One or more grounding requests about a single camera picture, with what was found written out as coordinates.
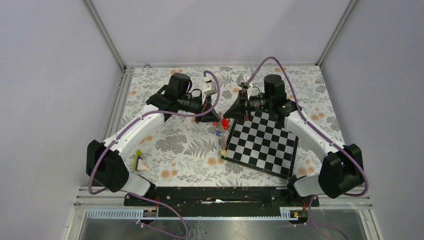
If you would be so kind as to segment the red key tag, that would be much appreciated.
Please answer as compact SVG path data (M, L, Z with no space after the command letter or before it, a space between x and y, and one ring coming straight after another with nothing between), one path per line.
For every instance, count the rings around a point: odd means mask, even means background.
M221 120L221 125L222 125L222 127L225 131L227 131L229 129L229 122L230 121L227 118L223 118Z

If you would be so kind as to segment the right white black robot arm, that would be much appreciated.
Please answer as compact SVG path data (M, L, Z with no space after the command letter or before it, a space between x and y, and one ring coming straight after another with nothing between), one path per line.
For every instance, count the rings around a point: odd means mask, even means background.
M326 195L335 199L350 196L350 191L368 180L363 170L361 149L356 144L346 145L325 133L310 121L294 99L287 98L285 83L277 74L263 79L263 92L252 94L253 85L246 75L240 75L241 88L232 106L224 113L226 119L251 120L253 112L268 114L270 120L283 125L305 143L321 162L319 174L303 176L289 184L287 201L301 205L307 196Z

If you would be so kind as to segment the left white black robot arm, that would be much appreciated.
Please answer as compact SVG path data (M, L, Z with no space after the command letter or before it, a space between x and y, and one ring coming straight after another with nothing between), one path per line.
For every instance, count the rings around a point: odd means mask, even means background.
M174 73L168 84L163 85L149 97L143 109L123 128L99 142L93 140L87 147L86 173L89 176L88 192L93 182L101 184L112 193L123 191L135 194L144 206L152 204L155 192L151 182L142 176L130 173L124 163L131 151L149 133L165 123L171 116L197 118L200 122L218 122L215 112L221 89L217 77L209 70L203 73L201 94L193 97L191 78L183 73Z

